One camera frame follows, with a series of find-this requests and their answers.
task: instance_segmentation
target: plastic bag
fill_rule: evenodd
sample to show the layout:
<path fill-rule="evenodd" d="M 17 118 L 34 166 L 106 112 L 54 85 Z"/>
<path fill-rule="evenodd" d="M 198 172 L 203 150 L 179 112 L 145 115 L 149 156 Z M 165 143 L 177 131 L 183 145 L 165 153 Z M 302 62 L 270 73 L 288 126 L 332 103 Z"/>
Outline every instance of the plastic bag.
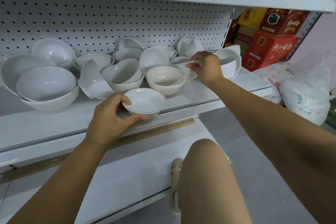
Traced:
<path fill-rule="evenodd" d="M 280 84 L 286 107 L 305 119 L 322 125 L 330 108 L 331 69 L 325 58 L 308 72 L 299 72 Z"/>
<path fill-rule="evenodd" d="M 273 86 L 272 98 L 273 103 L 284 105 L 280 94 L 279 86 L 280 82 L 291 77 L 292 71 L 288 68 L 289 61 L 278 62 L 267 67 L 263 67 L 253 71 L 256 76 L 270 82 Z"/>

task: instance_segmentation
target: thigh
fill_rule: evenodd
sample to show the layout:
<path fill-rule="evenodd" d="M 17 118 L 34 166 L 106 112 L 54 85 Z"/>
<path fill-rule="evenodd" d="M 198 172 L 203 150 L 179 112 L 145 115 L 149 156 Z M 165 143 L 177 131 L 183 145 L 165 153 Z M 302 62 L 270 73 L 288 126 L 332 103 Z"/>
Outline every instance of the thigh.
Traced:
<path fill-rule="evenodd" d="M 177 193 L 182 224 L 252 223 L 225 154 L 209 139 L 196 141 L 190 147 Z"/>

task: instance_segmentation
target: hand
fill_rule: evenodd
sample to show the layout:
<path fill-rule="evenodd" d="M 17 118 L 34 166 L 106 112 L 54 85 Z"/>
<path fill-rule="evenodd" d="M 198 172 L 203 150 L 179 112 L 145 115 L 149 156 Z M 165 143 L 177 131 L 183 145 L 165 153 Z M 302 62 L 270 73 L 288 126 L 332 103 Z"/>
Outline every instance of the hand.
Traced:
<path fill-rule="evenodd" d="M 199 79 L 205 86 L 210 87 L 216 80 L 224 78 L 219 58 L 216 55 L 206 51 L 197 52 L 191 57 L 190 61 L 198 59 L 202 62 L 201 66 L 196 63 L 188 63 L 187 67 L 195 70 Z"/>
<path fill-rule="evenodd" d="M 147 120 L 143 114 L 136 114 L 125 120 L 119 119 L 116 116 L 116 109 L 120 102 L 132 104 L 127 96 L 116 93 L 96 106 L 84 142 L 94 142 L 106 151 L 128 128 L 142 120 Z"/>

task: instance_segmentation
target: gray floor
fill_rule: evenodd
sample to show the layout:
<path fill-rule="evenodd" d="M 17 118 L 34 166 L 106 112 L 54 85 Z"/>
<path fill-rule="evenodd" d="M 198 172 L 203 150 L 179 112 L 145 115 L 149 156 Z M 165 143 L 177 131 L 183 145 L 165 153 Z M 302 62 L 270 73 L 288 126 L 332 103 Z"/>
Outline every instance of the gray floor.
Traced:
<path fill-rule="evenodd" d="M 232 169 L 255 224 L 317 224 L 226 108 L 199 117 L 232 160 Z M 324 127 L 335 132 L 326 124 Z M 180 217 L 171 213 L 166 197 L 113 224 L 126 223 L 179 224 Z"/>

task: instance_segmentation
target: left hand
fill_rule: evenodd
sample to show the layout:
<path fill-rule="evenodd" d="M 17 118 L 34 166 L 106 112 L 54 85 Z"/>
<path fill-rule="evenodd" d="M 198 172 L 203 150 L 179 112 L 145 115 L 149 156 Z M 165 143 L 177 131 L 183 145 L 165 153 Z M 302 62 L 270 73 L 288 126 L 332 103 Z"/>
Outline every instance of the left hand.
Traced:
<path fill-rule="evenodd" d="M 143 114 L 136 114 L 125 120 L 119 119 L 116 116 L 116 109 L 120 102 L 132 104 L 127 96 L 115 93 L 96 106 L 84 142 L 94 142 L 106 151 L 128 128 L 142 120 L 147 120 Z"/>

